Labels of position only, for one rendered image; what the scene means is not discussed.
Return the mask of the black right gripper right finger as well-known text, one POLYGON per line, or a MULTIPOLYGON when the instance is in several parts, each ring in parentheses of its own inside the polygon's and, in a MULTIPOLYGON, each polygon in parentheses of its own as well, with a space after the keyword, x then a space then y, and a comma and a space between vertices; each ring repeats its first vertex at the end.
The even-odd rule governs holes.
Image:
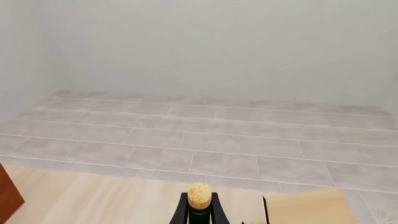
POLYGON ((211 224, 230 224, 215 192, 211 196, 211 224))

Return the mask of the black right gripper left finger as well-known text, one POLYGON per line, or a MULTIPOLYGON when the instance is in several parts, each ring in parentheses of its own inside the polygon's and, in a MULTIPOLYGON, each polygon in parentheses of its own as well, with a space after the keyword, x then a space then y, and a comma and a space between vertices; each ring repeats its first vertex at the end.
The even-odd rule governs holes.
POLYGON ((188 223, 188 194, 186 192, 180 195, 177 208, 169 224, 187 224, 188 223))

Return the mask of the dark green corked wine bottle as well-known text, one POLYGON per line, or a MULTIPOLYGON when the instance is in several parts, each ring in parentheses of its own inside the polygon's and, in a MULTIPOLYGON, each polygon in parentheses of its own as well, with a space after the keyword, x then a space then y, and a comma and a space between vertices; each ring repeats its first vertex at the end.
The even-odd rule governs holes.
POLYGON ((212 192, 208 184, 195 183, 188 189, 189 224, 210 224, 212 192))

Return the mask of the pale wooden wine rack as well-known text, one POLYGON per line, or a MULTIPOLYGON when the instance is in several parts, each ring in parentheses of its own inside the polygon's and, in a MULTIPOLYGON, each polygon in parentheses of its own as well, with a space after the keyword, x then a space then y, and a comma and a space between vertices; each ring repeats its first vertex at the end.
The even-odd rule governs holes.
POLYGON ((337 188, 264 197, 263 204, 265 224, 357 224, 337 188))

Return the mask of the red-brown wooden cabinet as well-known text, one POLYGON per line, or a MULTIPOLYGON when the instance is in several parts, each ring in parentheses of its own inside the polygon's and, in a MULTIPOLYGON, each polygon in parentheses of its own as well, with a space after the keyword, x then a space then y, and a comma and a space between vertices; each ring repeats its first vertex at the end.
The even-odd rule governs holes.
POLYGON ((0 163, 0 224, 5 224, 24 203, 22 195, 0 163))

